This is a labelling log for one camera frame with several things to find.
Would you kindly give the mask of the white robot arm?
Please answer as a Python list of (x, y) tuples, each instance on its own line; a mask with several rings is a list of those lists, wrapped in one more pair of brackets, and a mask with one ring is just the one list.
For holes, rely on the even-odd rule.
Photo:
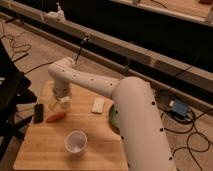
[(48, 71), (58, 98), (67, 96), (74, 83), (114, 102), (129, 171), (177, 171), (149, 82), (82, 72), (69, 57), (54, 62)]

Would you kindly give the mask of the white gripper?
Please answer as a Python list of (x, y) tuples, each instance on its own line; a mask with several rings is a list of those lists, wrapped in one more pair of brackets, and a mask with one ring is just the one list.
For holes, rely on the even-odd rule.
[(53, 94), (56, 99), (52, 99), (49, 104), (48, 108), (50, 111), (59, 111), (61, 109), (61, 103), (69, 103), (71, 100), (70, 88), (69, 87), (54, 87)]

